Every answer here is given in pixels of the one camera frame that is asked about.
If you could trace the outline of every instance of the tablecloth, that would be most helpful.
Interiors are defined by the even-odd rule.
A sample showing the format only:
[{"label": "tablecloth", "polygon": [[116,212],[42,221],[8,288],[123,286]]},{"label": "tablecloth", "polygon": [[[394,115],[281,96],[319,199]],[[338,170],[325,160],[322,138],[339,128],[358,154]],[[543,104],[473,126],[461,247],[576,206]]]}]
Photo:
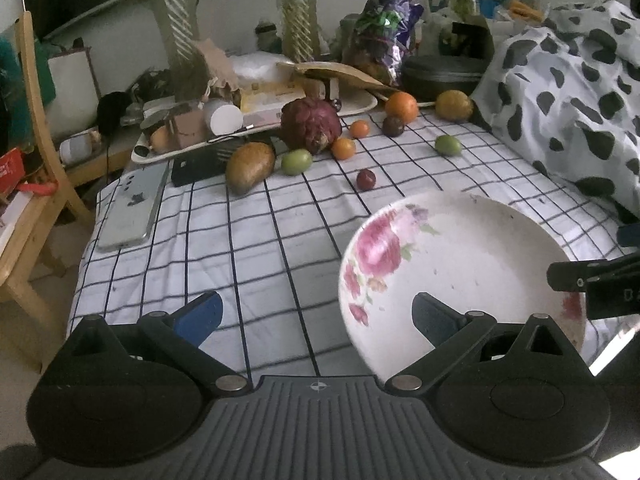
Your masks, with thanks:
[{"label": "tablecloth", "polygon": [[[347,118],[345,128],[359,118]],[[354,157],[338,161],[323,153],[296,177],[276,170],[241,198],[229,195],[224,176],[183,187],[168,183],[147,241],[111,253],[95,245],[122,183],[106,187],[80,263],[69,331],[87,314],[132,323],[154,310],[174,312],[213,289],[224,302],[223,320],[201,348],[252,381],[263,374],[369,373],[340,316],[340,257],[372,212],[427,190],[506,203],[540,224],[572,260],[623,254],[607,211],[552,182],[481,128],[424,112],[392,139],[380,131],[382,112],[364,118],[372,131],[356,141]],[[437,154],[441,134],[457,137],[462,155]],[[355,177],[363,168],[378,181],[359,192]],[[637,323],[638,316],[589,322],[585,361]]]}]

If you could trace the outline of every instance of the small orange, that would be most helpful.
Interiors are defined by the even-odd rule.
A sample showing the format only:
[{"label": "small orange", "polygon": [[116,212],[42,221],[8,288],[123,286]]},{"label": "small orange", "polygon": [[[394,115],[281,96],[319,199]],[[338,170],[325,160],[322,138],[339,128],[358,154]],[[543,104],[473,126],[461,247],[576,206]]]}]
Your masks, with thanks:
[{"label": "small orange", "polygon": [[385,112],[402,119],[404,124],[409,124],[418,116],[418,101],[411,94],[396,92],[386,102]]},{"label": "small orange", "polygon": [[340,137],[331,145],[331,152],[338,160],[347,160],[356,154],[356,143],[351,139]]},{"label": "small orange", "polygon": [[367,121],[359,120],[351,123],[349,126],[351,137],[354,139],[361,139],[369,135],[369,123]]}]

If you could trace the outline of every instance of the white plate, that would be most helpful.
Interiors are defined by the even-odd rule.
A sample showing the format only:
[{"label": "white plate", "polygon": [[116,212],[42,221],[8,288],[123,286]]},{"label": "white plate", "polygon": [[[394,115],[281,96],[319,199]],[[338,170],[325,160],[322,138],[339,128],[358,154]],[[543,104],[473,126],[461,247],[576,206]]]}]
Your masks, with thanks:
[{"label": "white plate", "polygon": [[[372,110],[378,105],[378,100],[371,95],[366,90],[360,90],[358,88],[352,88],[345,86],[340,87],[340,100],[342,101],[342,108],[338,112],[340,117],[348,117],[352,115],[359,115]],[[266,126],[260,126],[258,128],[252,128],[251,130],[247,130],[245,132],[239,132],[234,134],[235,137],[244,137],[250,134],[256,134],[258,132],[264,132],[267,130],[274,130],[279,125],[278,124],[267,124]],[[228,137],[222,137],[219,140],[226,140]],[[171,160],[172,158],[180,155],[181,153],[192,152],[193,150],[197,150],[202,148],[203,146],[207,146],[211,144],[212,141],[209,142],[199,142],[190,146],[188,148],[184,148],[183,150],[175,150],[173,152],[164,153],[162,155],[157,155],[153,152],[149,152],[147,156],[139,156],[135,151],[131,152],[131,160],[135,164],[153,164],[155,162],[159,162],[160,160]],[[143,146],[146,149],[150,149],[148,140],[146,140],[145,134],[141,134],[136,146]]]},{"label": "white plate", "polygon": [[419,292],[498,322],[549,314],[579,350],[582,295],[546,282],[549,264],[567,259],[542,227],[511,207],[467,193],[420,194],[358,229],[340,267],[340,310],[353,345],[383,381],[433,349],[412,321]]}]

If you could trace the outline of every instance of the screw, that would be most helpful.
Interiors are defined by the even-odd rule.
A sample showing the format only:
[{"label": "screw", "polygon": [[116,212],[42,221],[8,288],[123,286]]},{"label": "screw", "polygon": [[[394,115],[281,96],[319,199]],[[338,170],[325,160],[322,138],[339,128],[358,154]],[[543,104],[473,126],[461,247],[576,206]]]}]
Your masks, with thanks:
[{"label": "screw", "polygon": [[391,384],[398,390],[411,392],[420,388],[422,381],[415,375],[396,375],[391,379]]},{"label": "screw", "polygon": [[237,392],[246,384],[246,379],[242,375],[223,375],[216,379],[216,387],[224,392]]}]

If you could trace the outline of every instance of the black container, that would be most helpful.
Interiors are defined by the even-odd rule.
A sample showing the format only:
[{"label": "black container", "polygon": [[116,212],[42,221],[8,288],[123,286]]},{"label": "black container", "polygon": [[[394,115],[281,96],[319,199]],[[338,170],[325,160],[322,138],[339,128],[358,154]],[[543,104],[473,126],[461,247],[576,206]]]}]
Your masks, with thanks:
[{"label": "black container", "polygon": [[402,88],[418,101],[435,101],[446,90],[469,95],[489,65],[462,56],[411,56],[402,65]]}]

